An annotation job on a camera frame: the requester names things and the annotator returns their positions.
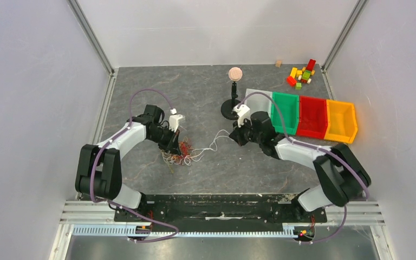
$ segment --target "yellow block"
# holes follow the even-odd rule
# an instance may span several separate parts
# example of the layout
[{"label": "yellow block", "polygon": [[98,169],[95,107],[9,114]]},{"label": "yellow block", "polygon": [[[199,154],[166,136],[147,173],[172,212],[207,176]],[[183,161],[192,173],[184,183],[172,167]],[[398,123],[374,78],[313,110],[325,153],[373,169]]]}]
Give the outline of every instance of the yellow block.
[{"label": "yellow block", "polygon": [[290,76],[294,79],[296,77],[297,68],[292,68]]}]

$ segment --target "small cube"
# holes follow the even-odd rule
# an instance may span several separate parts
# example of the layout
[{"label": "small cube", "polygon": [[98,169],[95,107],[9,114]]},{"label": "small cube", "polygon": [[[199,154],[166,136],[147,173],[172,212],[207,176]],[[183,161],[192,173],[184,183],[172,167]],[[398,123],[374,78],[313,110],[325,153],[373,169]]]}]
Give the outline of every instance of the small cube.
[{"label": "small cube", "polygon": [[292,68],[290,76],[294,79],[296,77],[297,68]]},{"label": "small cube", "polygon": [[296,85],[296,83],[297,83],[297,81],[293,77],[291,77],[291,76],[287,77],[286,78],[286,81],[287,81],[288,84],[291,85],[291,87],[294,87]]},{"label": "small cube", "polygon": [[307,64],[307,70],[312,71],[313,67],[315,66],[315,63],[316,63],[315,60],[310,59],[309,63]]},{"label": "small cube", "polygon": [[304,74],[302,74],[302,79],[303,79],[303,80],[308,80],[308,79],[310,78],[310,75],[311,75],[311,72],[310,72],[310,71],[308,71],[308,70],[306,70],[306,71],[304,72]]}]

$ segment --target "white wire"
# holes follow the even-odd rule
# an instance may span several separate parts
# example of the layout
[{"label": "white wire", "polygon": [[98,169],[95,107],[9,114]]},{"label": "white wire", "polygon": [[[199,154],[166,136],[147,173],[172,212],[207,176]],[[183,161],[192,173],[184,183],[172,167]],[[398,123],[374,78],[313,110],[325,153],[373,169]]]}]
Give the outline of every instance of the white wire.
[{"label": "white wire", "polygon": [[[227,134],[230,134],[230,133],[229,133],[229,131],[227,131],[227,130],[225,130],[225,129],[221,129],[221,130],[219,130],[219,131],[218,131],[218,133],[216,134],[216,136],[214,137],[213,142],[211,142],[211,144],[209,145],[209,147],[207,147],[207,148],[193,149],[193,150],[191,151],[191,154],[190,154],[190,155],[186,155],[186,157],[184,157],[184,158],[182,158],[182,159],[180,159],[180,160],[174,159],[173,154],[166,153],[166,152],[164,152],[164,151],[161,151],[161,153],[162,153],[162,158],[163,158],[164,162],[165,162],[166,164],[168,164],[168,165],[173,165],[173,164],[178,164],[178,165],[180,165],[180,164],[181,164],[181,162],[183,161],[183,162],[184,162],[184,164],[183,164],[183,165],[190,166],[190,165],[192,165],[192,162],[193,162],[193,161],[199,161],[199,160],[200,160],[200,159],[204,156],[204,155],[203,155],[203,152],[208,151],[208,150],[216,152],[216,151],[218,150],[218,145],[217,145],[217,143],[216,143],[216,140],[217,140],[218,138],[221,138],[221,137],[227,137],[227,138],[229,138],[230,140],[232,140],[230,137],[228,137],[228,136],[226,136],[226,135],[219,135],[221,132],[225,132],[225,133],[227,133]],[[195,151],[201,151],[201,152],[199,152],[199,153],[198,153],[198,154],[196,154],[196,155],[192,155]]]},{"label": "white wire", "polygon": [[[192,150],[192,151],[191,151],[191,159],[192,159],[193,161],[199,161],[199,160],[203,157],[202,153],[203,153],[203,152],[205,152],[205,151],[207,151],[207,150],[210,150],[210,151],[216,152],[216,151],[218,150],[218,144],[216,143],[216,139],[218,139],[218,138],[221,138],[221,137],[227,137],[227,138],[229,138],[230,140],[232,140],[232,141],[233,141],[233,139],[231,139],[229,136],[226,136],[226,135],[219,135],[219,134],[220,134],[220,132],[222,132],[222,131],[226,132],[227,134],[230,134],[230,133],[229,133],[227,130],[225,130],[225,129],[221,129],[221,130],[219,130],[219,131],[218,131],[218,133],[216,134],[216,136],[214,137],[213,142],[211,142],[211,144],[210,144],[207,148],[199,148],[199,149],[194,149],[194,150]],[[201,152],[200,152],[199,154],[192,156],[192,153],[193,153],[193,152],[195,152],[195,151],[200,151],[200,150],[201,150]]]}]

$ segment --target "colored block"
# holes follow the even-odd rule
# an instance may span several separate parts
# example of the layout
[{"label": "colored block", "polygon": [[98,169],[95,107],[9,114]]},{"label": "colored block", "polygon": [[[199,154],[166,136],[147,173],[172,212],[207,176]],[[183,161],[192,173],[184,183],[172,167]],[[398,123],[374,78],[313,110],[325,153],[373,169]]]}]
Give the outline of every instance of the colored block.
[{"label": "colored block", "polygon": [[[299,96],[273,92],[272,98],[283,113],[286,132],[288,134],[296,134],[297,125],[299,124]],[[283,133],[280,115],[275,106],[271,108],[270,119],[272,120],[272,125],[275,127],[275,131]]]},{"label": "colored block", "polygon": [[303,80],[308,80],[308,79],[310,78],[310,75],[311,75],[311,72],[310,72],[310,71],[308,71],[308,70],[306,70],[306,71],[304,72],[304,74],[302,74],[302,79],[303,79]]},{"label": "colored block", "polygon": [[291,77],[291,76],[287,77],[286,78],[286,81],[287,81],[288,84],[291,85],[291,87],[294,87],[296,85],[296,83],[297,83],[297,81],[293,77]]},{"label": "colored block", "polygon": [[326,105],[328,129],[324,139],[348,144],[353,143],[358,132],[353,103],[326,100]]},{"label": "colored block", "polygon": [[315,62],[316,62],[315,60],[310,59],[309,63],[307,64],[306,70],[312,71],[313,67],[315,66]]},{"label": "colored block", "polygon": [[296,77],[297,68],[292,68],[290,76],[294,79]]}]

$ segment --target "tangled wires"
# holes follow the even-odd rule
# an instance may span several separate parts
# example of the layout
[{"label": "tangled wires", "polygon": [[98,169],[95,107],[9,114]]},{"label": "tangled wires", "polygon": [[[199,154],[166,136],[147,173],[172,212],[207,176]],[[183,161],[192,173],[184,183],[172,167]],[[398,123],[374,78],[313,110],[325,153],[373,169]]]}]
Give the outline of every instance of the tangled wires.
[{"label": "tangled wires", "polygon": [[181,150],[182,155],[171,154],[161,150],[164,162],[168,165],[190,165],[191,152],[193,151],[193,149],[190,143],[190,139],[187,136],[184,137],[182,142],[179,142],[179,149]]},{"label": "tangled wires", "polygon": [[169,154],[164,151],[161,151],[162,158],[164,162],[169,166],[171,172],[173,173],[173,169],[170,167],[173,164],[177,165],[192,165],[193,161],[199,161],[203,157],[203,152],[210,150],[210,151],[217,151],[218,145],[216,144],[216,140],[221,137],[227,137],[230,139],[228,135],[219,135],[221,132],[225,132],[229,134],[227,130],[221,129],[218,131],[216,136],[213,139],[213,142],[207,148],[199,148],[193,149],[190,139],[188,137],[184,137],[182,142],[179,142],[179,148],[181,149],[182,155],[175,155]]}]

